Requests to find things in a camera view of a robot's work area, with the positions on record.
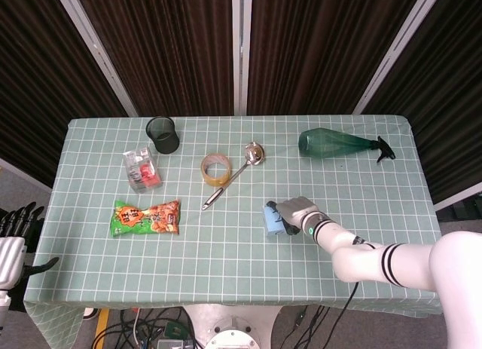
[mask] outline snack bag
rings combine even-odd
[[[115,201],[111,219],[111,235],[120,234],[179,234],[179,201],[158,204],[147,210]]]

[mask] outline black stripe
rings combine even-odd
[[[318,225],[316,225],[315,229],[313,230],[313,239],[316,243],[318,243],[318,233],[320,232],[322,227],[327,223],[332,223],[332,222],[333,221],[331,221],[330,219],[327,219],[326,221],[321,221]]]
[[[399,286],[403,286],[402,284],[400,284],[398,282],[398,280],[395,278],[395,275],[393,274],[393,271],[392,271],[392,255],[393,255],[393,252],[397,249],[397,247],[400,247],[401,245],[403,245],[402,243],[399,243],[398,245],[396,245],[395,247],[393,247],[393,250],[390,252],[389,254],[389,258],[388,258],[388,262],[387,262],[387,266],[389,268],[389,273],[390,275],[392,275],[392,279],[397,283],[397,285]]]
[[[385,255],[386,255],[386,252],[387,252],[388,250],[390,250],[394,245],[395,245],[395,244],[392,244],[392,245],[388,246],[388,247],[385,249],[385,251],[383,251],[383,254],[382,254],[382,271],[383,271],[383,274],[385,275],[386,279],[387,279],[390,283],[392,283],[393,285],[396,285],[396,283],[394,283],[394,282],[392,281],[392,279],[390,279],[390,277],[389,277],[389,275],[386,273],[386,269],[385,269]]]

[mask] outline metal ladle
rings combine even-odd
[[[218,188],[216,192],[212,194],[210,198],[204,203],[203,207],[201,208],[202,211],[207,210],[211,207],[211,205],[226,191],[226,188],[234,181],[242,171],[244,171],[247,166],[257,166],[262,161],[264,161],[264,149],[261,145],[257,144],[256,142],[249,143],[244,148],[244,156],[246,158],[246,162],[243,164],[238,171],[233,174],[229,181],[222,187]]]

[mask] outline metal base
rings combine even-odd
[[[263,349],[271,348],[271,332],[282,306],[226,306],[219,304],[198,304],[185,306],[194,325],[197,340],[207,347],[214,337],[221,340],[226,335],[243,339],[251,338]]]

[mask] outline black mesh cup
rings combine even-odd
[[[169,117],[152,118],[145,126],[145,132],[152,139],[159,153],[168,155],[179,147],[179,137],[175,132],[174,121]]]

